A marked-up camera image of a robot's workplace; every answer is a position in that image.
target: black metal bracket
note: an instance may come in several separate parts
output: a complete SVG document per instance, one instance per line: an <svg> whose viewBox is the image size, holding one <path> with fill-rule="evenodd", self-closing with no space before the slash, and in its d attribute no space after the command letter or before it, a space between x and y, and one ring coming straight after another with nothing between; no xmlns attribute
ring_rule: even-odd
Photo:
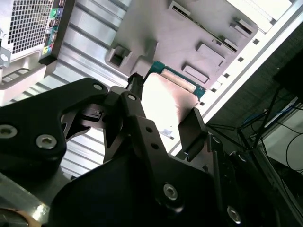
<svg viewBox="0 0 303 227"><path fill-rule="evenodd" d="M138 73L134 73L128 78L128 85L126 89L135 94L137 97L139 97L140 100L142 100L143 85L143 77L140 76Z"/></svg>
<svg viewBox="0 0 303 227"><path fill-rule="evenodd" d="M82 79L1 108L1 130L8 135L0 138L0 170L31 177L55 173L66 139L89 129L77 121L79 114L107 94L100 82Z"/></svg>
<svg viewBox="0 0 303 227"><path fill-rule="evenodd" d="M164 194L163 186L174 183L174 174L167 168L170 166L170 158L155 123L145 118L139 97L124 92L121 101L125 111L124 123L130 132L134 152L147 169L156 201L175 213L181 212L182 201L169 200Z"/></svg>
<svg viewBox="0 0 303 227"><path fill-rule="evenodd" d="M179 125L182 151L188 154L187 161L203 169L214 180L217 205L223 220L230 225L243 226L244 218L236 223L228 218L227 209L243 217L238 195L234 169L225 157L221 141L209 134L198 109L192 109L186 119Z"/></svg>

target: rectangular slot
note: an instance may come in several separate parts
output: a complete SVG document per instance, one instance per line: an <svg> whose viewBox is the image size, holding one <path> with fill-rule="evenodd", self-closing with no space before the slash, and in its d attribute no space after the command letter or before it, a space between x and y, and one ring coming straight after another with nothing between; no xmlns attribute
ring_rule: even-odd
<svg viewBox="0 0 303 227"><path fill-rule="evenodd" d="M249 26L244 20L242 19L235 19L235 24L231 24L237 32L242 34L245 37L249 37L252 34L252 27Z"/></svg>
<svg viewBox="0 0 303 227"><path fill-rule="evenodd" d="M253 30L252 27L249 26L244 20L236 18L235 21L245 32L247 32L249 35L252 34L252 30Z"/></svg>
<svg viewBox="0 0 303 227"><path fill-rule="evenodd" d="M237 45L234 44L233 42L231 42L230 40L228 40L228 39L225 38L225 39L224 39L224 42L225 42L226 44L228 44L229 46L231 46L233 49L235 49L235 50L238 49Z"/></svg>
<svg viewBox="0 0 303 227"><path fill-rule="evenodd" d="M188 14L186 14L184 11L180 10L180 9L179 9L178 7L176 7L176 6L173 6L172 9L173 9L174 11L176 11L177 13L179 13L180 15L184 16L185 18L188 18L188 17L189 17Z"/></svg>
<svg viewBox="0 0 303 227"><path fill-rule="evenodd" d="M214 65L218 67L220 67L221 64L225 61L225 58L223 56L218 54L216 51L214 51L204 43L201 43L197 47L197 52L200 53L204 59L213 62Z"/></svg>
<svg viewBox="0 0 303 227"><path fill-rule="evenodd" d="M128 49L125 49L122 46L118 46L109 52L107 61L120 68L122 65L125 65L127 63L131 54L132 52L130 52Z"/></svg>
<svg viewBox="0 0 303 227"><path fill-rule="evenodd" d="M186 73L187 77L197 84L205 84L209 80L208 76L202 74L201 72L197 71L189 65L186 65L182 72Z"/></svg>
<svg viewBox="0 0 303 227"><path fill-rule="evenodd" d="M180 6L179 4L177 4L175 1L171 1L169 9L177 12L178 14L180 14L185 18L189 18L190 12L185 8L183 8L182 6Z"/></svg>
<svg viewBox="0 0 303 227"><path fill-rule="evenodd" d="M215 43L216 45L220 46L220 48L229 51L231 53L236 53L237 50L235 48L233 48L232 46L230 46L228 43L226 43L225 41L218 41L216 39L213 40L213 43Z"/></svg>

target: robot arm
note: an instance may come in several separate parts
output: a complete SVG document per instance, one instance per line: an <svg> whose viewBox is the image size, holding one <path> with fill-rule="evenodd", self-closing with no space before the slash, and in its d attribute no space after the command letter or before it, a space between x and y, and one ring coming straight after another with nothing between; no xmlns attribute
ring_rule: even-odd
<svg viewBox="0 0 303 227"><path fill-rule="evenodd" d="M54 175L66 142L104 129L103 165L68 183L48 227L113 224L303 226L260 150L224 152L197 109L179 125L186 160L167 154L141 106L143 84L110 91L82 79L0 109L0 171L39 184Z"/></svg>

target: metal plate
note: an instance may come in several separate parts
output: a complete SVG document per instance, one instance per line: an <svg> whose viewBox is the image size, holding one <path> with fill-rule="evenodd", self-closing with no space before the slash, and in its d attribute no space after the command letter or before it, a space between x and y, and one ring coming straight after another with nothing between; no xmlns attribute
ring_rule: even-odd
<svg viewBox="0 0 303 227"><path fill-rule="evenodd" d="M2 173L0 173L0 206L23 210L40 223L45 223L48 218L47 205Z"/></svg>
<svg viewBox="0 0 303 227"><path fill-rule="evenodd" d="M253 38L258 27L225 0L217 0L216 4L211 0L176 0L175 2L191 13L190 17L194 22L170 10L170 2L132 1L112 45L116 48L119 44L132 52L127 65L120 67L119 70L126 75L130 74L136 59L141 55L146 56L150 46L158 42L154 58L151 60L160 61L194 79L193 75L183 72L184 67L189 65L210 78L206 83L200 82L200 85L209 89ZM243 19L249 24L252 30L249 37L241 35L231 27L231 24L235 23L235 18ZM237 52L231 51L222 43L218 44L218 39L214 35L227 38L236 46ZM201 43L207 48L199 51ZM213 52L212 57L205 49Z"/></svg>

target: black cable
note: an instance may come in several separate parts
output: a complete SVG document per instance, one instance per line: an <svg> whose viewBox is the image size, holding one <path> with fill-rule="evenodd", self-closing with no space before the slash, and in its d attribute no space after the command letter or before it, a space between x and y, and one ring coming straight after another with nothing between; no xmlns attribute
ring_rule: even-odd
<svg viewBox="0 0 303 227"><path fill-rule="evenodd" d="M273 164L271 163L270 159L269 159L268 154L267 154L267 150L266 150L266 147L265 147L265 144L264 144L264 141L263 141L262 136L260 136L260 140L261 140L261 142L262 142L262 146L263 146L263 149L264 149L264 152L265 152L265 154L266 154L267 159L269 160L269 162L270 162L270 164L272 165L272 167L274 167ZM286 195L287 195L289 201L293 204L293 206L295 207L295 209L299 212L301 218L303 218L303 215L302 215L301 211L297 208L297 206L295 205L295 203L293 202L293 200L290 198L290 195L289 195L289 193L288 193L288 191L287 191L287 189L286 189L286 185L285 185L285 182L284 182L283 178L281 177L281 175L280 175L277 171L276 171L276 173L278 174L278 176L279 176L279 178L280 178L280 180L281 180L281 182L282 182L282 186L283 186L283 188L284 188L284 191L285 191L285 193L286 193Z"/></svg>
<svg viewBox="0 0 303 227"><path fill-rule="evenodd" d="M239 138L239 133L238 133L238 131L237 131L237 137L238 137L238 143L240 143L240 138Z"/></svg>
<svg viewBox="0 0 303 227"><path fill-rule="evenodd" d="M274 95L274 97L273 97L273 99L272 99L272 101L271 101L271 104L270 104L270 106L269 106L269 109L268 109L268 111L267 111L267 113L266 113L265 119L264 119L264 121L263 121L261 127L260 127L259 130L258 130L257 137L256 137L256 139L255 139L255 141L254 141L253 146L252 146L253 148L256 148L257 145L258 145L258 141L259 141L261 135L263 134L264 126L265 126L266 123L267 123L267 120L268 120L268 118L269 118L269 115L270 115L270 113L271 113L271 111L272 111L272 109L273 109L273 107L274 107L276 98L277 98L277 96L278 96L278 94L279 94L279 91L280 91L281 89L282 89L282 87L279 87L279 88L276 90L276 93L275 93L275 95Z"/></svg>
<svg viewBox="0 0 303 227"><path fill-rule="evenodd" d="M284 124L281 124L280 122L275 122L275 123L276 123L276 124L279 124L279 125L282 125L282 126L284 126L284 127L288 128L289 130L291 130L291 131L295 132L295 133L301 134L301 132L297 132L297 131L295 131L295 130L293 130L293 129L289 128L288 126L286 126L286 125L284 125Z"/></svg>
<svg viewBox="0 0 303 227"><path fill-rule="evenodd" d="M282 100L285 100L285 99L283 99L283 98L285 98L285 97L287 97L287 96L289 96L289 95L292 95L292 93L287 94L287 95L283 96L282 98L280 98L279 95L278 95L277 98L278 98L279 100L275 101L274 105L277 104L278 102L282 101ZM258 116L256 116L256 117L254 117L253 119L249 120L249 121L246 122L245 124L248 124L249 122L253 121L255 118L258 118Z"/></svg>
<svg viewBox="0 0 303 227"><path fill-rule="evenodd" d="M303 110L303 109L301 109L301 108L299 108L299 107L293 107L293 109L296 109L296 110Z"/></svg>
<svg viewBox="0 0 303 227"><path fill-rule="evenodd" d="M225 124L212 124L212 123L209 123L210 125L214 125L214 126L222 126L222 127L226 127L226 128L235 128L233 126L230 126L230 125L225 125Z"/></svg>
<svg viewBox="0 0 303 227"><path fill-rule="evenodd" d="M301 136L302 134L303 134L303 133L300 133L300 134L296 135L295 137L293 137L293 139L292 139L292 140L289 142L289 144L287 145L285 156L286 156L286 163L287 163L287 166L288 166L290 169L292 169L292 168L290 167L289 162L288 162L288 149L289 149L289 146L292 144L292 142L293 142L296 138L298 138L298 137Z"/></svg>

